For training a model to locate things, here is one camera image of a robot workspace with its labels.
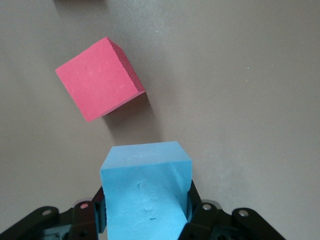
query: foam cube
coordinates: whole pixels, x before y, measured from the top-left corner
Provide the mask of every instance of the foam cube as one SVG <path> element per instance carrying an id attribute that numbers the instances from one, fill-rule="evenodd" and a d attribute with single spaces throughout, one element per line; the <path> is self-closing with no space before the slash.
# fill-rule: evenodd
<path id="1" fill-rule="evenodd" d="M 192 160 L 173 142 L 114 146 L 100 169 L 108 240 L 177 240 Z"/>
<path id="2" fill-rule="evenodd" d="M 88 122 L 145 92 L 124 51 L 107 37 L 55 72 Z"/>

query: dark object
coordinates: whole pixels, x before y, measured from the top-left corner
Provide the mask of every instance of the dark object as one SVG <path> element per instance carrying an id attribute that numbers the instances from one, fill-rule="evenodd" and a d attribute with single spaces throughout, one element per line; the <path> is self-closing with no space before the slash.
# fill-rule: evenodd
<path id="1" fill-rule="evenodd" d="M 238 208 L 228 215 L 202 202 L 194 182 L 188 193 L 188 215 L 189 222 L 178 240 L 285 240 L 252 209 Z M 52 206 L 38 208 L 0 234 L 0 240 L 98 240 L 106 222 L 101 187 L 91 201 L 66 212 L 59 213 Z"/>
<path id="2" fill-rule="evenodd" d="M 178 240 L 285 240 L 252 209 L 237 208 L 229 215 L 202 202 L 193 182 L 188 194 L 192 213 Z"/>
<path id="3" fill-rule="evenodd" d="M 0 240 L 98 240 L 106 228 L 106 203 L 102 187 L 91 201 L 60 213 L 44 206 L 0 234 Z"/>

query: red foam cube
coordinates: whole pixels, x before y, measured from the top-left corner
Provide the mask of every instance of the red foam cube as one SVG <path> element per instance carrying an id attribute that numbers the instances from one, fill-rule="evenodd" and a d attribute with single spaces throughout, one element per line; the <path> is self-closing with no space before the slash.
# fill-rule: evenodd
<path id="1" fill-rule="evenodd" d="M 124 51 L 107 37 L 55 72 L 88 122 L 146 91 Z"/>

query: table surface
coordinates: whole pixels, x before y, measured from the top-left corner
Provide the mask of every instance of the table surface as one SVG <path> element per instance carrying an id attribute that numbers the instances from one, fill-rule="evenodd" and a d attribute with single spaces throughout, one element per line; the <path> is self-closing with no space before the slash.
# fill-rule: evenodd
<path id="1" fill-rule="evenodd" d="M 319 11 L 316 0 L 0 1 L 0 232 L 92 197 L 112 146 L 179 141 L 203 199 L 318 239 Z M 55 69 L 105 36 L 147 97 L 86 122 Z"/>

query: screw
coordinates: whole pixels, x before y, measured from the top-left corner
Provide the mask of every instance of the screw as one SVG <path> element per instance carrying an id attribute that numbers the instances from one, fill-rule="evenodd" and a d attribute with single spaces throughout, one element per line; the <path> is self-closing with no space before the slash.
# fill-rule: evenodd
<path id="1" fill-rule="evenodd" d="M 249 213 L 246 211 L 246 210 L 240 210 L 239 211 L 239 215 L 241 217 L 248 217 L 249 216 Z"/>
<path id="2" fill-rule="evenodd" d="M 80 208 L 81 209 L 86 209 L 88 206 L 89 206 L 88 203 L 83 203 L 83 204 L 80 205 Z"/>
<path id="3" fill-rule="evenodd" d="M 41 214 L 42 216 L 49 215 L 52 211 L 50 209 L 44 210 Z"/>
<path id="4" fill-rule="evenodd" d="M 211 205 L 208 204 L 208 203 L 203 204 L 203 205 L 202 205 L 202 208 L 203 208 L 204 210 L 207 210 L 207 211 L 209 211 L 209 210 L 212 209 Z"/>

